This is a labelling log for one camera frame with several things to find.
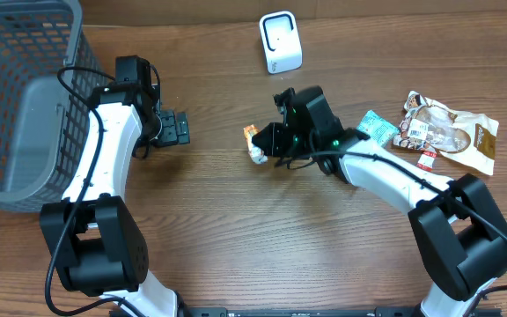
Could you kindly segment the small orange white box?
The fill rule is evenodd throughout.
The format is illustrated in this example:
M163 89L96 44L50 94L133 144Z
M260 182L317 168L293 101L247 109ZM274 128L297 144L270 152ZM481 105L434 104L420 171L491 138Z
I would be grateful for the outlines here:
M259 132L260 131L254 125L249 125L243 128L244 137L248 147L248 154L251 160L257 165L264 164L268 161L268 157L264 154L263 150L253 144L253 137Z

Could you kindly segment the red snack stick packet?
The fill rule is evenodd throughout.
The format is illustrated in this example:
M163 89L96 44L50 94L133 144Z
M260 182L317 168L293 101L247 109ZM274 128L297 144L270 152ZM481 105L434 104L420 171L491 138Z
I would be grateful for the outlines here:
M424 171L431 172L436 157L437 153L435 151L423 151L416 166Z

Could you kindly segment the beige brown snack bag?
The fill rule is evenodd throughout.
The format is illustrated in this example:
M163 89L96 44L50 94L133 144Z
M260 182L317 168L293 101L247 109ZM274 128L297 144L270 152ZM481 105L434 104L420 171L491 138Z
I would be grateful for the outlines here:
M481 173L494 173L499 122L485 114L453 110L412 91L403 106L406 114L395 146L430 151Z

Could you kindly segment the teal orange snack packet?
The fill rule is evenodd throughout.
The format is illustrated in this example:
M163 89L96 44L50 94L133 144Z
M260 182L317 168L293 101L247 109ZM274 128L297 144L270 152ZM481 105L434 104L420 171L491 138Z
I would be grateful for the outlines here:
M399 133L399 129L389 121L369 110L356 127L369 135L382 147L385 147Z

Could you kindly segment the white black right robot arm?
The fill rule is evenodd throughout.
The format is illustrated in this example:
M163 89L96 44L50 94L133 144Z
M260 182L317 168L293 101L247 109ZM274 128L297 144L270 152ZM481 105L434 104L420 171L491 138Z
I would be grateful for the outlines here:
M344 128L318 85L273 99L283 120L252 139L264 155L289 169L296 160L317 165L408 217L433 282L415 316L473 316L487 295L507 291L507 221L481 179L423 171Z

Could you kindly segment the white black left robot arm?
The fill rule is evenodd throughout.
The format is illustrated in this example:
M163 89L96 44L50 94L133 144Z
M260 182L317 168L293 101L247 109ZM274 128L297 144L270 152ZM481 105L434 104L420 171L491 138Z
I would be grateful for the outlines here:
M126 316L189 316L181 295L150 271L147 243L124 202L131 159L188 144L187 115L162 109L158 71L137 55L117 58L108 84L89 96L71 96L88 108L90 128L60 202L40 211L51 253L48 308L74 316L114 303Z

